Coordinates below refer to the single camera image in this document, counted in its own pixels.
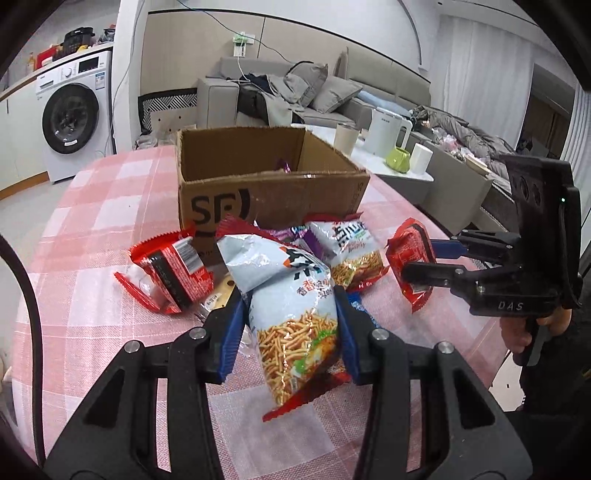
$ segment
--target washing machine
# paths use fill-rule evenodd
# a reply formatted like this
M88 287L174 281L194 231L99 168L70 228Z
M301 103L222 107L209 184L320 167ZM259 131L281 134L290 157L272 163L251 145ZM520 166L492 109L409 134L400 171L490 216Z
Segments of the washing machine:
M36 80L42 103L43 161L52 182L75 176L115 152L111 111L111 51L59 65Z

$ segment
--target metal screw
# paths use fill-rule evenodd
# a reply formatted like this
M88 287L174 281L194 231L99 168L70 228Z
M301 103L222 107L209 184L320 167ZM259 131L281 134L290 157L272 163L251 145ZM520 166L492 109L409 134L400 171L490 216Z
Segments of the metal screw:
M383 328L376 328L373 332L371 332L371 336L376 340L385 340L390 336L390 332L384 330Z
M193 340L200 340L202 338L205 338L206 335L207 335L207 332L205 331L205 328L202 328L202 327L195 327L195 328L192 328L191 330L189 330L189 336Z
M441 353L452 353L455 348L454 346L450 343L450 342L439 342L437 344L437 348L439 348L439 351Z
M139 342L137 340L130 340L124 345L123 349L127 353L135 353L139 350Z

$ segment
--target barcode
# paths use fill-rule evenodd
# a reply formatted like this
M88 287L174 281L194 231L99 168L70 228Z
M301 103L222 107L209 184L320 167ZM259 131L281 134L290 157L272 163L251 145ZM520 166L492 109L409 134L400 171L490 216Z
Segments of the barcode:
M192 237L187 237L173 243L173 248L177 251L189 275L194 274L203 266L197 251L191 245L192 239Z
M290 378L290 387L291 387L291 392L294 393L297 391L297 387L298 387L298 381L296 377L291 377Z

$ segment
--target green mug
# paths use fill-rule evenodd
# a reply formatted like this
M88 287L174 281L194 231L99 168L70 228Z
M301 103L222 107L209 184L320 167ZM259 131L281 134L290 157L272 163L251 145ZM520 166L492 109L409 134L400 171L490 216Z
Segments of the green mug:
M406 173L410 170L410 153L403 148L395 147L386 155L385 162L392 170Z

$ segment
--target washing machine door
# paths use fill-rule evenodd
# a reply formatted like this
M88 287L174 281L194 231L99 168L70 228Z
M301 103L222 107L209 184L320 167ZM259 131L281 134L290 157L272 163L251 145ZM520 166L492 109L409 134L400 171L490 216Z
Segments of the washing machine door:
M72 83L57 89L43 110L43 136L47 144L64 155L84 147L99 121L99 102L84 85Z

